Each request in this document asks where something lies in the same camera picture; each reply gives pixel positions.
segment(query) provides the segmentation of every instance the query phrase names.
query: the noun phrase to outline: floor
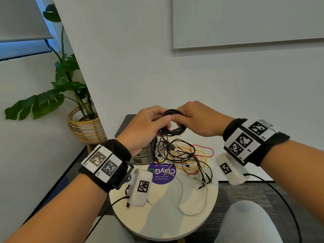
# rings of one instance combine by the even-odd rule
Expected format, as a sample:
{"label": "floor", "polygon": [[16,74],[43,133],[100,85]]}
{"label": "floor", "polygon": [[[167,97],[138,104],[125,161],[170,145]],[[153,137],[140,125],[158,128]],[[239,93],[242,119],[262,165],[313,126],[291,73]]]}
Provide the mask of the floor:
{"label": "floor", "polygon": [[[86,156],[87,151],[82,154],[78,162],[68,172],[67,178],[70,182],[78,175],[80,162]],[[281,193],[294,211],[301,229],[303,242],[324,242],[324,226],[298,205],[282,188],[275,183],[272,183],[272,185]],[[296,226],[286,205],[267,184],[259,182],[244,183],[238,186],[220,182],[217,202],[211,215],[199,229],[186,237],[186,242],[214,242],[227,209],[231,204],[240,200],[251,200],[264,208],[274,222],[284,243],[298,242]],[[110,206],[110,200],[107,197],[99,215],[102,215],[108,206]],[[106,214],[113,215],[113,211],[108,211]],[[154,242],[134,235],[133,237],[138,243]]]}

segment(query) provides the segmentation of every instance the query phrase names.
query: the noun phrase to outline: rattan planter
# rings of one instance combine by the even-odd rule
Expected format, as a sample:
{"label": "rattan planter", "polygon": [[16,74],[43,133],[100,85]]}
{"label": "rattan planter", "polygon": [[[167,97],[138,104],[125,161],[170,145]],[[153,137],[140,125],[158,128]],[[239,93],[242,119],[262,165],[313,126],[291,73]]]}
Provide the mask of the rattan planter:
{"label": "rattan planter", "polygon": [[100,144],[107,141],[105,131],[99,118],[89,121],[75,121],[73,117],[80,112],[75,108],[68,116],[68,124],[71,132],[81,141],[88,144]]}

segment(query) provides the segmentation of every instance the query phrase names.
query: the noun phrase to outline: black wristband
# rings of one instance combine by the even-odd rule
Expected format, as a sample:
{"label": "black wristband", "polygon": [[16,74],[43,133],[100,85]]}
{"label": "black wristband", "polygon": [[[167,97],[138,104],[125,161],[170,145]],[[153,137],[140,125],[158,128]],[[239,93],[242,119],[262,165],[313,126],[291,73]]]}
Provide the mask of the black wristband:
{"label": "black wristband", "polygon": [[87,175],[103,191],[109,193],[109,191],[117,187],[126,176],[128,169],[126,162],[130,161],[132,155],[127,150],[127,148],[123,146],[123,144],[115,139],[108,140],[105,144],[103,144],[103,146],[109,149],[117,158],[119,158],[123,162],[109,179],[109,182],[103,182],[83,165],[80,167],[79,173]]}
{"label": "black wristband", "polygon": [[260,166],[262,160],[267,155],[267,153],[272,149],[274,145],[283,143],[290,139],[290,136],[278,132],[274,134],[272,137],[270,137],[265,142],[262,141],[258,136],[254,135],[250,130],[242,127],[242,124],[247,121],[246,118],[237,118],[233,120],[225,129],[223,133],[223,140],[226,142],[227,139],[234,133],[234,131],[237,128],[240,128],[241,130],[245,131],[248,135],[251,137],[253,136],[255,140],[257,140],[261,145],[253,152],[251,153],[245,160],[247,162],[253,163],[256,166]]}

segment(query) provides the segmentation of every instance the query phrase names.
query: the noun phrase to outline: purple sticker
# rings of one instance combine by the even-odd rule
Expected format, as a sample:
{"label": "purple sticker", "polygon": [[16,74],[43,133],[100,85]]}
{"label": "purple sticker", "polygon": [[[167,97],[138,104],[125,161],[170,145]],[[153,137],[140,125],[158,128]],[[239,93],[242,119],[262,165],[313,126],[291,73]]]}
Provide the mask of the purple sticker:
{"label": "purple sticker", "polygon": [[174,164],[157,164],[157,163],[151,163],[148,167],[148,171],[153,173],[153,180],[152,182],[155,184],[167,184],[169,182],[171,182],[174,179],[174,176],[172,175],[176,175],[177,173],[177,169],[175,167]]}

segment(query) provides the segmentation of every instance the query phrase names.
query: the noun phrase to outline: person's right arm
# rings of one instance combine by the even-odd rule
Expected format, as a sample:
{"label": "person's right arm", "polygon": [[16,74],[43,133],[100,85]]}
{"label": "person's right arm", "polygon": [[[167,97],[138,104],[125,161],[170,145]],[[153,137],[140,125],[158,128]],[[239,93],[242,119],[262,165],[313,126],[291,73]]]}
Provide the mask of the person's right arm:
{"label": "person's right arm", "polygon": [[[234,120],[198,101],[188,102],[177,110],[185,116],[175,115],[174,122],[206,137],[222,136]],[[261,167],[324,224],[324,151],[288,140],[275,145]]]}

